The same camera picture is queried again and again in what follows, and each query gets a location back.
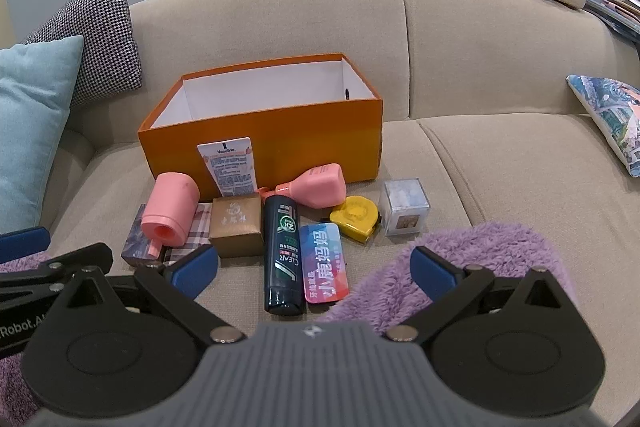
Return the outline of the plaid pattern case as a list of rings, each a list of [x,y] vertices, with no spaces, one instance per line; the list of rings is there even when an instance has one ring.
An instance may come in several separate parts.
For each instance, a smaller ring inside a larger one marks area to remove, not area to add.
[[[164,252],[163,262],[165,265],[172,265],[192,251],[203,245],[209,244],[210,215],[212,214],[212,204],[210,202],[200,202],[194,212],[192,225],[186,243],[179,247],[167,247]]]

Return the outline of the pink cylindrical cup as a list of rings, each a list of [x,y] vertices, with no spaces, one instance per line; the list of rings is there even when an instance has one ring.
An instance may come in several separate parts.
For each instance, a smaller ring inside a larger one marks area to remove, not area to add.
[[[198,184],[187,174],[164,172],[157,176],[141,218],[153,259],[160,257],[163,247],[186,243],[199,200]]]

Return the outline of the brown gold-printed box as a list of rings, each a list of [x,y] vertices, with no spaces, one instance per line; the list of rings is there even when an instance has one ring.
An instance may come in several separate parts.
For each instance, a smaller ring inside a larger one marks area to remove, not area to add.
[[[222,259],[262,256],[264,236],[260,195],[215,198],[208,239]]]

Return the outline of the clear plastic cube box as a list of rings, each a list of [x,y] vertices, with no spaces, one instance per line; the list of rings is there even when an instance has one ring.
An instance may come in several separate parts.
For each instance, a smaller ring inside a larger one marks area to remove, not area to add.
[[[431,204],[418,178],[383,182],[378,210],[387,236],[423,231]]]

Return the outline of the blue pink snack packet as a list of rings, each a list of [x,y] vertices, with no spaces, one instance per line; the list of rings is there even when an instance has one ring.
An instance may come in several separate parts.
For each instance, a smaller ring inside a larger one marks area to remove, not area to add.
[[[305,298],[311,305],[327,305],[349,294],[340,230],[335,223],[300,228]]]

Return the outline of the yellow tape measure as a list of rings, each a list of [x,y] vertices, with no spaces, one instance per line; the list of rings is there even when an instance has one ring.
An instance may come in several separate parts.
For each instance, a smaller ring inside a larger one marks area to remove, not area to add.
[[[371,199],[350,195],[333,206],[322,222],[333,223],[341,236],[365,244],[369,242],[380,222],[380,212]]]

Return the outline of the white Vaseline tube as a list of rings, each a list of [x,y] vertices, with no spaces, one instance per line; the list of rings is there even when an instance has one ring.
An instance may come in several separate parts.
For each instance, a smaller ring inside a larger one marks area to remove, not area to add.
[[[253,147],[248,136],[198,144],[196,148],[222,197],[257,192]]]

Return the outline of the pink pump bottle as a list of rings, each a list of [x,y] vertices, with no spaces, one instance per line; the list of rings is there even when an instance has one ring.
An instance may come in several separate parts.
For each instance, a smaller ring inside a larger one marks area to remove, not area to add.
[[[291,182],[279,184],[274,190],[261,187],[258,193],[262,199],[285,196],[312,209],[342,205],[347,196],[343,169],[335,162],[310,168]]]

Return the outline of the orange cardboard box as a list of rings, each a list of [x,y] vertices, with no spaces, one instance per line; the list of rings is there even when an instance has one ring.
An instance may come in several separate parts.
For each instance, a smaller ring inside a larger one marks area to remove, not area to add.
[[[247,138],[256,182],[274,187],[336,162],[347,182],[376,178],[383,100],[341,53],[224,66],[182,76],[146,116],[138,139],[153,176],[182,172],[201,198],[220,191],[198,146]]]

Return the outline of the purple sky-print box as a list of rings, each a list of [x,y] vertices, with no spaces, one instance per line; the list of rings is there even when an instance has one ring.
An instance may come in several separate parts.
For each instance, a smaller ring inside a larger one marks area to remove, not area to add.
[[[130,267],[143,267],[143,265],[149,265],[149,267],[157,267],[163,261],[163,253],[154,256],[151,251],[151,241],[144,235],[141,228],[142,215],[145,210],[145,205],[142,204],[134,217],[131,228],[127,235],[124,247],[122,247],[122,253],[120,257]]]

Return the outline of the purple fluffy blanket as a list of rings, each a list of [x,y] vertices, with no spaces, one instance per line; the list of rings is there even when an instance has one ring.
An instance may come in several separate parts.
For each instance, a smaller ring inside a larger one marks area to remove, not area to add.
[[[496,277],[426,247],[430,304],[244,335],[159,269],[113,277],[96,243],[1,277],[1,353],[21,355],[38,426],[580,426],[602,352],[543,267]]]

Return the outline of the light blue cushion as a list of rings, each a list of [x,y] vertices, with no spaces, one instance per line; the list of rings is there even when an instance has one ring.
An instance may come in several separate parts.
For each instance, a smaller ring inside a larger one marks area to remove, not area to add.
[[[84,38],[1,51],[1,231],[39,225],[44,193],[70,115]]]

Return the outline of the houndstooth cushion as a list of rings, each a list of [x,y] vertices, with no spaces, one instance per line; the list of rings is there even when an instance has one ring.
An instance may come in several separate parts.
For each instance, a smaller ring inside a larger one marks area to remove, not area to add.
[[[72,109],[142,87],[142,66],[128,0],[70,0],[23,42],[73,36],[84,38],[84,50]]]

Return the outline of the beige fabric sofa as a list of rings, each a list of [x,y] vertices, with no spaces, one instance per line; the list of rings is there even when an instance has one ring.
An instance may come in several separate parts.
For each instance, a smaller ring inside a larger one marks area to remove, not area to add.
[[[137,139],[184,74],[341,53],[384,105],[381,179],[419,179],[431,231],[536,230],[563,260],[606,374],[608,423],[639,399],[639,182],[567,86],[639,80],[636,49],[550,0],[145,0],[131,10],[140,90],[70,115],[43,224],[51,255],[119,253],[153,179]]]

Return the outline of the colourful printed cushion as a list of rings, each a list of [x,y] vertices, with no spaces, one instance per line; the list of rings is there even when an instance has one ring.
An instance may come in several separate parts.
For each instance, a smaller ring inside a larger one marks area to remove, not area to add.
[[[639,89],[610,78],[568,75],[566,82],[627,169],[639,176]]]

